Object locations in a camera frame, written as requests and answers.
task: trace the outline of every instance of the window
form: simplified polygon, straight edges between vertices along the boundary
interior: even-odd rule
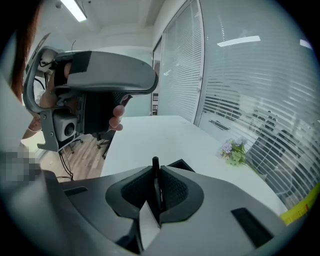
[[[163,32],[159,115],[194,122],[203,72],[203,46],[197,1],[188,1]]]
[[[290,209],[320,182],[315,54],[274,3],[199,2],[205,63],[195,124],[222,144],[245,137],[247,164]]]

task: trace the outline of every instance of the white desk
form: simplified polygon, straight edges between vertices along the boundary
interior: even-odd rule
[[[247,165],[234,167],[216,157],[222,143],[180,116],[124,117],[106,155],[101,176],[183,159],[196,173],[230,182],[277,215],[287,211],[271,188]]]

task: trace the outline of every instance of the flower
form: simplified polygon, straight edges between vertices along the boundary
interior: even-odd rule
[[[223,145],[223,147],[222,147],[222,150],[224,151],[224,152],[226,152],[227,154],[228,153],[231,153],[231,151],[232,151],[232,144],[231,143],[225,143],[224,145]]]

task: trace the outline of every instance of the ceiling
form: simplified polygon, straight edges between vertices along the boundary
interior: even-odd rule
[[[121,28],[122,25],[136,25],[144,29],[154,25],[165,0],[77,0],[87,16],[78,22],[62,4],[56,8],[58,0],[45,0],[38,29],[58,30],[70,42],[86,35],[98,35],[101,31]]]

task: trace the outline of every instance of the ceiling light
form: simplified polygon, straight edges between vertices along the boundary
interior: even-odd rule
[[[87,19],[87,16],[80,9],[79,5],[75,0],[61,0],[61,2],[68,8],[72,15],[77,19],[78,22],[82,22]]]
[[[307,47],[307,48],[312,50],[311,44],[309,42],[305,41],[305,40],[300,39],[300,45],[304,46],[304,47]]]
[[[232,45],[236,45],[236,44],[257,42],[257,41],[261,41],[260,37],[258,35],[254,35],[254,36],[247,36],[247,37],[232,39],[232,40],[224,41],[224,42],[218,42],[217,45],[220,47],[225,47],[225,46],[232,46]]]

